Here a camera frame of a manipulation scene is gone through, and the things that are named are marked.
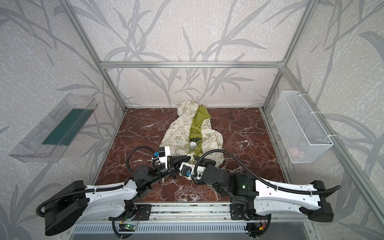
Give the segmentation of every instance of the red marble tabletop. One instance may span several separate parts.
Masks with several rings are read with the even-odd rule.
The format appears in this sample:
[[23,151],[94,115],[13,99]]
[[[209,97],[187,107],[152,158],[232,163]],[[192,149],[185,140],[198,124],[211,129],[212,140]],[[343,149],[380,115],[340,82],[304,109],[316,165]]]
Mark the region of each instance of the red marble tabletop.
[[[258,108],[208,108],[214,130],[223,135],[223,149],[236,155],[260,177],[284,182],[271,140]],[[96,184],[123,182],[131,176],[125,168],[125,158],[141,145],[157,150],[169,125],[177,118],[175,108],[128,109],[100,171]],[[151,165],[152,153],[136,151],[130,159],[135,169],[140,164]],[[220,168],[228,172],[243,172],[235,160],[224,155]],[[140,202],[229,201],[221,198],[207,185],[196,185],[179,176],[167,177],[163,183],[152,185],[153,191]]]

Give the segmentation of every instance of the leaf pattern wallpaper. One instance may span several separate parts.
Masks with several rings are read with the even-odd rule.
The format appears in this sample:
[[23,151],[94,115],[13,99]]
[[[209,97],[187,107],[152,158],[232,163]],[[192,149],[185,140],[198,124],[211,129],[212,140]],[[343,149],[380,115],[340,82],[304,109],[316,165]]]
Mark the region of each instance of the leaf pattern wallpaper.
[[[71,0],[102,61],[281,61],[307,2]],[[277,69],[108,73],[130,107],[174,107],[186,99],[211,107],[257,107]]]
[[[288,68],[337,132],[351,155],[384,196],[384,1],[329,1],[314,15]],[[324,239],[384,239],[384,230],[359,190],[328,150],[310,164],[292,164],[270,113],[280,91],[293,90],[282,78],[266,112],[295,183],[324,179],[341,190],[327,198],[333,223],[318,223]]]
[[288,67],[384,197],[384,1],[319,5],[312,19]]
[[[35,208],[74,180],[91,183],[124,115],[63,14],[47,0],[0,1],[0,239],[52,239]],[[9,152],[68,93],[98,107],[57,163]]]

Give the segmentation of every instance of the acrylic shelf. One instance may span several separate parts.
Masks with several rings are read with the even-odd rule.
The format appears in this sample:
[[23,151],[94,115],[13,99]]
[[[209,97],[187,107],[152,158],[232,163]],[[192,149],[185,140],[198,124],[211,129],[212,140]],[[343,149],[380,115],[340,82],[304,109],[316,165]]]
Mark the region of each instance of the acrylic shelf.
[[9,155],[23,162],[57,162],[96,107],[94,97],[68,94]]

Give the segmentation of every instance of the white wire basket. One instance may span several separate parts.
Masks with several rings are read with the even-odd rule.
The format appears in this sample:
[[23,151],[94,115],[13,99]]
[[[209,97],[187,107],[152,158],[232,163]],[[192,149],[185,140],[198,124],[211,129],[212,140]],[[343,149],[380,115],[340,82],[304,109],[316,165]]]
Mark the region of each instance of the white wire basket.
[[271,114],[292,163],[313,162],[333,146],[298,91],[282,91]]

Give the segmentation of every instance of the aluminum frame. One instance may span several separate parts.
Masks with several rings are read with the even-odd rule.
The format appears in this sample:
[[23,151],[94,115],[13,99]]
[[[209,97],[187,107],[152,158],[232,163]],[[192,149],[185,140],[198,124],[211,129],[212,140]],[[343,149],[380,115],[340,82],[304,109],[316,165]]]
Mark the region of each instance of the aluminum frame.
[[268,118],[267,118],[265,112],[261,108],[260,108],[260,112],[261,112],[261,115],[263,117],[264,124],[266,126],[266,130],[268,132],[269,138],[271,139],[273,149],[275,150],[277,161],[279,162],[281,171],[283,172],[284,180],[285,180],[286,183],[291,184],[292,180],[291,180],[291,177],[289,175],[289,170],[287,168],[287,165],[284,162],[283,154],[280,151],[280,148],[279,148],[279,146],[277,144],[275,135],[273,134],[273,130],[271,128],[271,125],[269,124]]
[[[291,87],[303,94],[305,101],[308,103],[310,108],[315,113],[319,122],[324,127],[325,131],[331,135],[337,135],[333,128],[329,125],[328,121],[324,116],[319,112],[319,109],[313,103],[312,99],[306,95],[305,90],[299,84],[296,77],[288,69],[283,67],[283,76],[287,79]],[[369,178],[365,175],[359,165],[356,163],[355,159],[347,150],[346,146],[343,144],[339,137],[331,136],[333,140],[333,151],[339,159],[341,165],[344,167],[347,174],[351,177],[352,181],[355,183],[356,187],[359,189],[362,197],[367,202],[368,206],[371,208],[375,216],[378,218],[381,225],[384,227],[384,200],[375,187],[372,185]]]
[[102,68],[281,68],[283,62],[106,61]]
[[126,106],[118,93],[115,85],[109,78],[106,71],[100,66],[100,59],[97,56],[97,53],[95,49],[93,48],[91,41],[89,40],[87,34],[85,33],[85,30],[83,29],[83,26],[81,25],[79,19],[77,18],[77,15],[72,8],[69,0],[58,0],[60,3],[61,8],[63,9],[63,13],[67,16],[69,22],[72,24],[73,28],[75,29],[76,33],[78,34],[80,40],[83,42],[85,48],[87,49],[88,53],[91,56],[91,59],[93,60],[96,68],[99,70],[100,75],[103,77],[104,81],[106,82],[107,86],[112,91],[113,95],[115,96],[116,100],[119,102],[120,106],[125,109]]
[[[282,67],[285,67],[288,64],[297,44],[299,43],[299,41],[300,41],[304,31],[305,31],[305,28],[308,26],[308,23],[311,20],[311,17],[313,15],[314,10],[316,9],[316,6],[318,3],[319,3],[319,0],[309,0],[308,1],[307,6],[305,8],[305,11],[303,13],[303,17],[300,20],[299,26],[297,27],[296,32],[293,35],[292,41],[288,47],[288,50],[285,53],[285,56],[282,60],[282,62],[283,62]],[[273,83],[273,85],[272,85],[272,87],[271,87],[271,89],[267,95],[267,98],[264,102],[263,109],[265,109],[266,106],[268,105],[269,101],[271,100],[272,93],[275,91],[276,87],[280,83],[282,73],[281,73],[281,69],[279,69],[279,70],[280,70],[279,74],[276,76],[275,81],[274,81],[274,83]]]
[[127,112],[124,111],[124,114],[121,116],[121,119],[119,120],[119,125],[118,125],[117,128],[115,129],[115,132],[113,133],[113,137],[111,138],[112,140],[108,143],[108,146],[107,146],[107,148],[106,148],[106,151],[104,152],[103,157],[102,157],[102,159],[101,159],[101,162],[100,162],[99,166],[97,167],[96,174],[95,174],[95,176],[92,178],[92,180],[90,181],[92,185],[95,185],[95,183],[96,183],[97,177],[99,176],[100,171],[101,171],[101,168],[102,168],[103,165],[104,165],[105,159],[107,159],[107,156],[108,156],[108,154],[109,154],[109,151],[110,151],[111,148],[112,148],[112,144],[113,144],[113,142],[114,142],[114,140],[115,140],[115,138],[116,138],[116,136],[117,136],[117,134],[118,134],[118,132],[119,132],[120,125],[121,125],[122,121],[124,120],[124,117],[125,117],[125,114],[126,114],[126,113],[127,113]]

